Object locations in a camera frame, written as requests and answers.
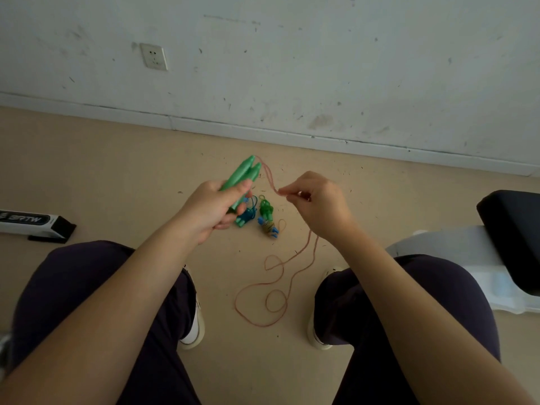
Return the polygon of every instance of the left hand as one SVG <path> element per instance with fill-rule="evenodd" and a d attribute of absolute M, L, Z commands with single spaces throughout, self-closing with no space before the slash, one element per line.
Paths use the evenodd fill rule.
<path fill-rule="evenodd" d="M 182 209 L 175 216 L 175 219 L 187 224 L 197 237 L 200 244 L 212 234 L 214 229 L 228 229 L 237 215 L 246 211 L 246 204 L 238 205 L 235 213 L 228 213 L 230 206 L 240 197 L 251 197 L 252 181 L 244 180 L 223 192 L 219 189 L 226 181 L 209 180 L 201 185 L 191 194 Z"/>

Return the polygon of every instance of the shoe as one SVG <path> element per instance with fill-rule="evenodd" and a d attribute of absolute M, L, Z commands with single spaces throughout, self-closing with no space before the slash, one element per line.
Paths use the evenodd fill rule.
<path fill-rule="evenodd" d="M 328 269 L 327 271 L 325 271 L 324 273 L 322 273 L 322 279 L 321 279 L 321 283 L 324 281 L 324 279 L 326 279 L 330 274 L 334 274 L 335 272 L 341 272 L 343 271 L 343 268 L 341 267 L 338 267 L 338 266 L 334 266 L 330 269 Z M 314 326 L 314 322 L 313 322 L 313 319 L 314 319 L 314 316 L 315 316 L 315 308 L 313 309 L 313 311 L 311 312 L 311 317 L 309 317 L 309 322 L 307 324 L 307 339 L 309 341 L 309 343 L 316 349 L 320 349 L 320 350 L 325 350 L 325 349 L 330 349 L 333 347 L 333 345 L 330 345 L 330 344 L 324 344 L 323 342 L 321 342 L 321 340 L 319 340 L 319 337 L 317 337 L 317 334 L 315 334 L 315 326 Z"/>
<path fill-rule="evenodd" d="M 203 340 L 205 332 L 203 313 L 201 312 L 201 305 L 199 298 L 195 295 L 195 318 L 191 330 L 187 335 L 179 341 L 178 347 L 183 350 L 188 350 L 197 347 Z"/>

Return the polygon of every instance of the electrical outlet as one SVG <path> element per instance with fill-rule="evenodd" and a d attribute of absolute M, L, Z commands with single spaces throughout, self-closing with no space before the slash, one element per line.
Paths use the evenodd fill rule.
<path fill-rule="evenodd" d="M 163 47 L 159 45 L 140 44 L 140 50 L 143 52 L 144 63 L 148 68 L 168 71 Z"/>

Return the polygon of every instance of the dark pants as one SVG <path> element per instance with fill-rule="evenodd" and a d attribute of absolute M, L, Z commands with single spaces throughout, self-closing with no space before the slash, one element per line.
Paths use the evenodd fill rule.
<path fill-rule="evenodd" d="M 124 263 L 132 249 L 106 241 L 59 248 L 26 286 L 13 319 L 11 366 L 39 343 Z M 491 354 L 500 359 L 495 320 L 472 276 L 425 255 L 397 262 Z M 200 403 L 176 352 L 191 329 L 195 289 L 183 270 L 148 332 L 118 403 Z M 315 295 L 315 330 L 325 343 L 351 344 L 354 354 L 334 404 L 415 401 L 371 303 L 351 270 L 327 277 Z"/>

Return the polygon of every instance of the forearm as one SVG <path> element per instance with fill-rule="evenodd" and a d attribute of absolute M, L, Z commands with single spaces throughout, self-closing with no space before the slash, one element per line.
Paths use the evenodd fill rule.
<path fill-rule="evenodd" d="M 1 403 L 115 403 L 197 240 L 170 221 L 0 386 Z"/>
<path fill-rule="evenodd" d="M 502 367 L 358 228 L 334 242 L 358 277 L 421 403 L 534 403 Z"/>

